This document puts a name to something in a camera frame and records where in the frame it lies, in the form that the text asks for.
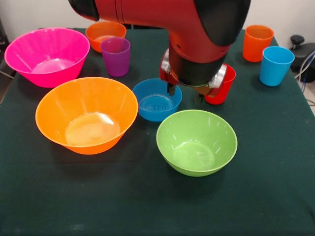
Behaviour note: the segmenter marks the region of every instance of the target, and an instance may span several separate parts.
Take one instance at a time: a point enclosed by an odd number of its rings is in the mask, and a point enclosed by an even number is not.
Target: cup rim
[[[266,30],[270,30],[272,32],[272,35],[270,37],[268,37],[268,38],[257,38],[257,37],[252,36],[250,33],[248,33],[248,29],[249,28],[257,27],[257,26],[264,27]],[[247,36],[249,36],[250,38],[254,38],[256,40],[270,40],[270,39],[272,39],[275,36],[275,32],[270,27],[264,26],[264,25],[250,25],[250,26],[246,27],[245,32],[246,32]]]
[[[123,41],[127,42],[127,44],[128,44],[127,49],[124,50],[124,51],[118,52],[118,53],[111,53],[111,52],[108,52],[108,51],[104,50],[104,49],[103,49],[103,44],[105,44],[105,42],[107,42],[108,40],[111,40],[111,39],[113,39],[113,38],[116,38],[116,39],[123,40]],[[122,38],[122,37],[110,37],[110,38],[105,39],[105,40],[100,44],[100,48],[101,48],[102,52],[105,52],[105,53],[107,53],[107,54],[120,55],[120,54],[123,54],[123,53],[127,52],[128,50],[130,50],[130,48],[131,48],[131,43],[130,43],[130,41],[129,41],[128,39],[126,39],[126,38]]]
[[[284,51],[289,52],[289,53],[292,55],[292,60],[290,60],[290,61],[288,61],[288,62],[286,62],[286,63],[281,63],[281,62],[276,62],[276,61],[273,61],[273,60],[270,60],[269,58],[267,58],[267,57],[265,56],[265,52],[266,52],[267,50],[274,49],[274,48],[279,48],[279,49],[281,49],[281,50],[284,50]],[[274,63],[274,64],[278,64],[278,65],[291,64],[291,63],[293,63],[294,60],[295,60],[295,55],[294,55],[294,53],[293,53],[292,51],[290,51],[290,50],[287,49],[287,48],[280,47],[280,46],[267,47],[267,48],[264,49],[264,51],[262,52],[262,54],[263,54],[263,58],[265,58],[266,60],[268,60],[268,61],[270,61],[270,62],[272,62],[272,63]]]
[[[231,65],[229,65],[229,64],[226,64],[226,63],[223,63],[223,64],[226,65],[227,67],[231,68],[231,69],[233,70],[233,73],[234,73],[234,76],[233,76],[232,79],[227,80],[227,81],[223,81],[223,83],[229,83],[229,82],[235,80],[235,78],[236,78],[236,70],[233,68],[233,66],[231,66]]]

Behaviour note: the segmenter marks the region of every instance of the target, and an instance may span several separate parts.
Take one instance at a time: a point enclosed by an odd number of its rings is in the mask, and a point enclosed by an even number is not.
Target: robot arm
[[[102,18],[167,29],[170,43],[162,59],[161,79],[173,85],[195,87],[199,93],[208,94],[211,86],[221,85],[223,78],[217,73],[221,70],[222,75],[224,71],[221,67],[224,58],[243,27],[251,0],[69,2],[78,14],[96,21]]]

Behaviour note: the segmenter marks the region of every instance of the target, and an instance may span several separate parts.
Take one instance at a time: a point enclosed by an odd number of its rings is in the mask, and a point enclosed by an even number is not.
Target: plastic cup
[[[260,70],[260,81],[267,86],[281,84],[295,56],[289,49],[268,47],[263,51]]]
[[[225,64],[227,66],[223,85],[221,86],[220,92],[215,97],[205,96],[205,101],[212,105],[220,105],[225,102],[228,93],[232,87],[232,84],[236,77],[236,72],[232,66]]]
[[[112,37],[101,44],[107,72],[114,77],[128,73],[130,64],[130,42],[125,38]]]
[[[253,25],[246,28],[243,56],[250,62],[260,62],[262,51],[269,47],[274,36],[272,29]]]

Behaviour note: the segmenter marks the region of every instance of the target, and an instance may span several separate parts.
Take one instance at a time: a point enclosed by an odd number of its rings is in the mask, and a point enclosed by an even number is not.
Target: bowl
[[[176,171],[201,177],[217,172],[232,160],[237,137],[221,117],[206,111],[186,110],[161,123],[157,146]]]
[[[90,25],[85,31],[91,47],[99,53],[102,52],[101,44],[105,39],[110,37],[125,38],[126,33],[127,29],[124,25],[112,21],[96,22]]]
[[[112,148],[133,124],[135,95],[124,84],[101,77],[80,78],[48,92],[35,121],[49,140],[79,154]]]
[[[139,103],[139,115],[149,121],[160,122],[175,113],[182,101],[181,89],[176,86],[175,94],[167,93],[167,82],[148,79],[133,88]]]
[[[90,50],[88,39],[72,29],[26,33],[6,49],[6,63],[37,86],[54,88],[75,79]]]

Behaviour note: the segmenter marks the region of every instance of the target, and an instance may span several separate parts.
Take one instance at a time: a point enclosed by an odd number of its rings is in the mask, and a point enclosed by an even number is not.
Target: orange bowl
[[[69,81],[40,101],[36,125],[49,140],[79,154],[112,148],[131,127],[138,112],[133,92],[101,77]]]
[[[110,37],[125,38],[126,33],[127,29],[124,25],[112,21],[96,22],[90,25],[85,31],[91,47],[99,53],[102,52],[100,45],[105,39]]]

